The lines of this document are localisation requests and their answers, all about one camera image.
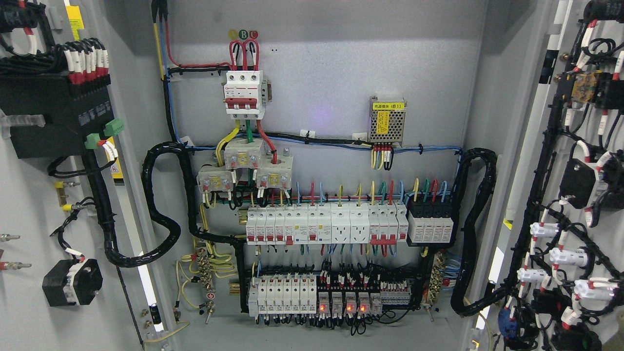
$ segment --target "green terminal connector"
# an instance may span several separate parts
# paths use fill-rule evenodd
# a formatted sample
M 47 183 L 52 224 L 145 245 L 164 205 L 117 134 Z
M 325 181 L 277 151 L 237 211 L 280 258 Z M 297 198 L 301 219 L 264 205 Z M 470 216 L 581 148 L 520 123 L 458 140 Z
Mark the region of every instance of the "green terminal connector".
M 107 137 L 114 137 L 124 130 L 125 124 L 123 119 L 114 119 L 104 126 L 104 135 Z
M 99 147 L 97 143 L 100 142 L 100 140 L 102 140 L 102 138 L 100 138 L 100 134 L 91 133 L 87 136 L 87 141 L 84 142 L 84 145 L 87 149 L 95 150 Z

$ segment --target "black wire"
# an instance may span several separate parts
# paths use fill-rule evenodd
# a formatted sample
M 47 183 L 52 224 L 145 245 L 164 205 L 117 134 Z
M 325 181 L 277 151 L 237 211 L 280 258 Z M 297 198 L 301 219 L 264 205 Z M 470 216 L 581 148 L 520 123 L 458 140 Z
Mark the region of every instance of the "black wire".
M 613 136 L 613 132 L 615 131 L 615 128 L 618 125 L 618 122 L 620 121 L 620 118 L 622 117 L 622 111 L 624 111 L 624 110 L 618 110 L 618 114 L 617 114 L 617 116 L 615 116 L 615 119 L 613 120 L 613 124 L 611 125 L 611 129 L 609 129 L 609 134 L 607 134 L 607 141 L 605 141 L 605 149 L 607 147 L 609 147 L 609 144 L 611 143 L 611 136 Z

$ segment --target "warning sticker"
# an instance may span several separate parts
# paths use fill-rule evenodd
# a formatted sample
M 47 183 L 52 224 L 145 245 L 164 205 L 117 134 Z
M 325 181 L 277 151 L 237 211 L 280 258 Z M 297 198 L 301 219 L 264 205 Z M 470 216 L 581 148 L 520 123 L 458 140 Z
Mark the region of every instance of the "warning sticker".
M 377 112 L 377 134 L 388 134 L 390 127 L 390 111 Z

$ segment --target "white plastic connector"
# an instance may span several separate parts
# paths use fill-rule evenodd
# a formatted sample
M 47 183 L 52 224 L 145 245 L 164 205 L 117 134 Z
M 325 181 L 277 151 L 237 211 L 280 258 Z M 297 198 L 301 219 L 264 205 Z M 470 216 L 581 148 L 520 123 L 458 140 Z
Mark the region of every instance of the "white plastic connector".
M 571 307 L 566 307 L 561 316 L 561 324 L 565 329 L 569 329 L 573 325 L 577 325 L 579 322 L 580 314 L 574 311 Z
M 531 234 L 534 237 L 555 237 L 559 233 L 558 223 L 544 223 L 543 225 L 535 222 L 531 224 Z
M 518 270 L 518 279 L 521 282 L 541 282 L 544 279 L 544 276 L 547 275 L 546 271 L 543 269 L 524 269 L 520 268 Z
M 550 261 L 557 265 L 576 265 L 583 267 L 587 265 L 587 254 L 583 249 L 576 251 L 561 250 L 558 247 L 550 251 Z
M 574 293 L 581 299 L 601 301 L 611 301 L 615 295 L 612 288 L 595 287 L 589 280 L 574 280 Z

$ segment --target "metal bolt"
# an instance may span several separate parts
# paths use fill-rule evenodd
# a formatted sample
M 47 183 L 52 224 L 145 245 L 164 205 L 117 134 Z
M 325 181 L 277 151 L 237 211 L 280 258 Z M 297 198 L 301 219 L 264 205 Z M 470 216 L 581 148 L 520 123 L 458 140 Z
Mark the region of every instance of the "metal bolt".
M 5 242 L 5 241 L 9 241 L 9 240 L 17 240 L 19 238 L 21 238 L 20 235 L 1 234 L 0 235 L 0 242 Z

